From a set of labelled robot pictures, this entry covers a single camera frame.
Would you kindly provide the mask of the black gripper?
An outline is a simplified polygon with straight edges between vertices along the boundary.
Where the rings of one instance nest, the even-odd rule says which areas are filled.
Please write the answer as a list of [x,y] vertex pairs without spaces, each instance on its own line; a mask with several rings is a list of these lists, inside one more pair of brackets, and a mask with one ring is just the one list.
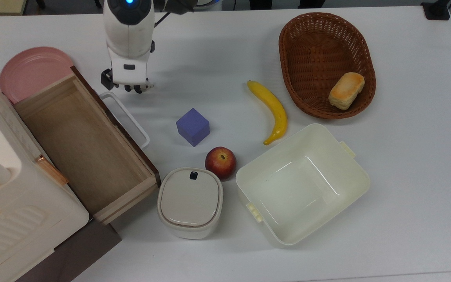
[[115,87],[115,83],[112,77],[112,70],[106,69],[101,73],[101,84],[107,89],[112,90]]

